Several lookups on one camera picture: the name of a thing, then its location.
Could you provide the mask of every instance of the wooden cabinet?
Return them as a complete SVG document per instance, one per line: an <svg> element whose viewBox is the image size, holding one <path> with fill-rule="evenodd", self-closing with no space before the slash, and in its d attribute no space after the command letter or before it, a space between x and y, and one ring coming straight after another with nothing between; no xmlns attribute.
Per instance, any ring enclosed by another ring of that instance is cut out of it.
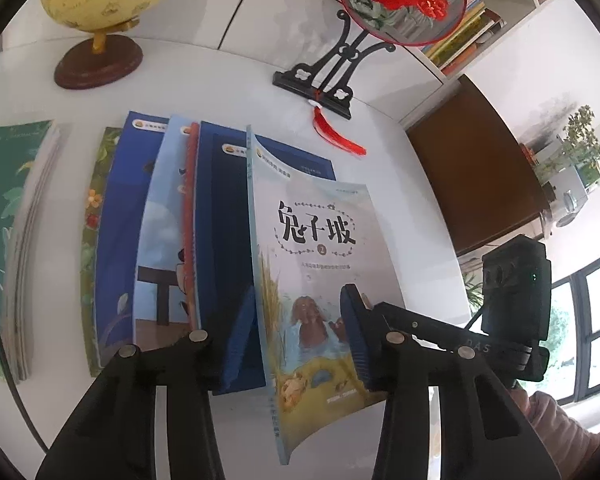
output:
<svg viewBox="0 0 600 480"><path fill-rule="evenodd" d="M457 255L549 209L507 125L467 76L459 82L458 92L407 131Z"/></svg>

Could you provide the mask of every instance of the children's book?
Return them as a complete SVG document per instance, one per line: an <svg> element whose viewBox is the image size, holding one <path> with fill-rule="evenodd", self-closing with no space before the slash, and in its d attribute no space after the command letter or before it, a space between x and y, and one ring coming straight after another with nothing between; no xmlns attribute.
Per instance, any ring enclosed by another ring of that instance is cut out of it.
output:
<svg viewBox="0 0 600 480"><path fill-rule="evenodd" d="M281 160L335 180L331 162L261 138ZM247 196L246 134L200 124L195 197L196 304L200 326L220 316L228 337L221 393L265 385L255 314Z"/></svg>
<svg viewBox="0 0 600 480"><path fill-rule="evenodd" d="M364 185L295 170L248 137L251 254L280 461L320 428L382 396L358 380L340 289L404 306Z"/></svg>
<svg viewBox="0 0 600 480"><path fill-rule="evenodd" d="M196 164L198 162L198 143L200 141L200 125L191 123L187 139L187 156L185 162L184 204L182 211L184 242L184 290L187 297L187 313L189 327L198 328L200 313L196 306L196 250L194 233L196 232Z"/></svg>
<svg viewBox="0 0 600 480"><path fill-rule="evenodd" d="M116 154L122 128L106 128L98 147L96 163L91 174L91 182L85 200L84 228L80 253L80 311L84 347L87 353L89 372L96 377L100 372L98 362L98 339L95 329L94 286L96 247L102 203L106 196L107 179Z"/></svg>
<svg viewBox="0 0 600 480"><path fill-rule="evenodd" d="M26 378L27 373L21 340L24 327L18 325L22 306L16 302L24 272L19 262L40 187L48 174L46 167L55 153L54 146L44 141L49 136L55 142L58 135L52 121L0 127L0 332L16 380Z"/></svg>
<svg viewBox="0 0 600 480"><path fill-rule="evenodd" d="M134 289L134 343L153 350L189 332L183 202L191 120L169 119L144 206Z"/></svg>
<svg viewBox="0 0 600 480"><path fill-rule="evenodd" d="M132 305L142 215L167 119L129 112L102 202L94 310L98 364L133 342Z"/></svg>

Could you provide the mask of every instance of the pink sleeve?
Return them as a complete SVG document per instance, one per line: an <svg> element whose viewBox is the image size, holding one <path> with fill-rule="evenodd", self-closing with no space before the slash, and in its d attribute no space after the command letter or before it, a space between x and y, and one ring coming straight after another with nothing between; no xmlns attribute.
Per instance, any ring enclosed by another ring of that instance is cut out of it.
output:
<svg viewBox="0 0 600 480"><path fill-rule="evenodd" d="M526 418L554 459L563 480L569 480L599 446L600 433L585 430L544 392L534 393L523 406Z"/></svg>

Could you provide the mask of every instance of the black decorative stand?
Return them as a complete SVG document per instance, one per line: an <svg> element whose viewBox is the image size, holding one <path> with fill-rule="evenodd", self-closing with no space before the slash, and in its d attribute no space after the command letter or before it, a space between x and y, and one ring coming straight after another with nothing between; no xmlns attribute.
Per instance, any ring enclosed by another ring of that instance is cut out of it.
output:
<svg viewBox="0 0 600 480"><path fill-rule="evenodd" d="M294 94L319 102L322 106L328 108L332 112L336 112L338 115L350 119L351 112L349 110L349 105L353 98L353 90L349 87L349 80L357 66L360 64L360 61L381 48L384 48L388 52L394 52L395 45L387 43L386 41L381 41L360 52L358 47L368 36L369 31L363 30L358 37L349 44L347 43L347 37L349 36L349 30L351 28L351 18L344 10L339 10L337 15L338 18L344 22L342 34L338 43L336 43L323 58L312 65L299 63L287 72L276 72L273 76L273 84L280 88L284 88L285 90L289 90ZM331 69L322 84L319 87L315 87L314 80L318 75L318 72L320 72L320 70L322 70L335 56L340 56L340 59ZM345 73L335 85L330 86L330 81L335 77L338 70L340 70L346 61L349 61L350 65L345 70Z"/></svg>

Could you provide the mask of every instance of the metal screw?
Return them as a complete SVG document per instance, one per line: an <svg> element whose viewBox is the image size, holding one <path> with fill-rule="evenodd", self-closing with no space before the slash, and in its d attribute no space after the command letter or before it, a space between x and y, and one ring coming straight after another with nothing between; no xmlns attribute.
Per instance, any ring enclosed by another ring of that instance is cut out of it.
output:
<svg viewBox="0 0 600 480"><path fill-rule="evenodd" d="M123 358L131 357L136 354L136 347L134 345L124 345L118 350L118 355Z"/></svg>
<svg viewBox="0 0 600 480"><path fill-rule="evenodd" d="M475 351L470 346L461 346L458 349L458 355L462 359L473 359L475 357Z"/></svg>
<svg viewBox="0 0 600 480"><path fill-rule="evenodd" d="M404 334L401 334L400 332L389 332L386 335L386 340L394 345L401 345L404 343Z"/></svg>
<svg viewBox="0 0 600 480"><path fill-rule="evenodd" d="M204 340L206 340L207 337L209 337L208 332L202 329L194 330L189 334L189 339L192 340L194 343L201 343Z"/></svg>

